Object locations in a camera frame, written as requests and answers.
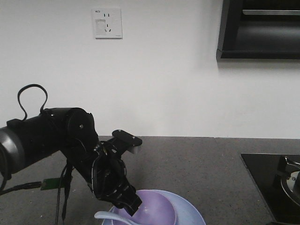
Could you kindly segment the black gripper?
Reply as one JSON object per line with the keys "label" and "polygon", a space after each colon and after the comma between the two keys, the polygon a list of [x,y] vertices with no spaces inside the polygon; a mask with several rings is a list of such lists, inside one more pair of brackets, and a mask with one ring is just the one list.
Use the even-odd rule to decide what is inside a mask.
{"label": "black gripper", "polygon": [[136,139],[124,141],[112,138],[99,141],[94,148],[96,158],[91,166],[91,190],[101,201],[113,203],[133,216],[142,204],[136,189],[127,180],[126,166],[121,156],[136,146]]}

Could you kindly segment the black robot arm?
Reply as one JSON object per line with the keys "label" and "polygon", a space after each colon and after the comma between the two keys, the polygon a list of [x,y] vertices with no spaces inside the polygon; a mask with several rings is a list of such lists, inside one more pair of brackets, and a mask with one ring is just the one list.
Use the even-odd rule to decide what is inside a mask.
{"label": "black robot arm", "polygon": [[81,108],[46,109],[30,119],[9,120],[1,128],[0,173],[6,183],[12,174],[60,151],[67,158],[67,174],[76,169],[97,199],[133,215],[142,201],[126,178],[121,156],[141,144],[140,138],[120,129],[100,141],[92,114]]}

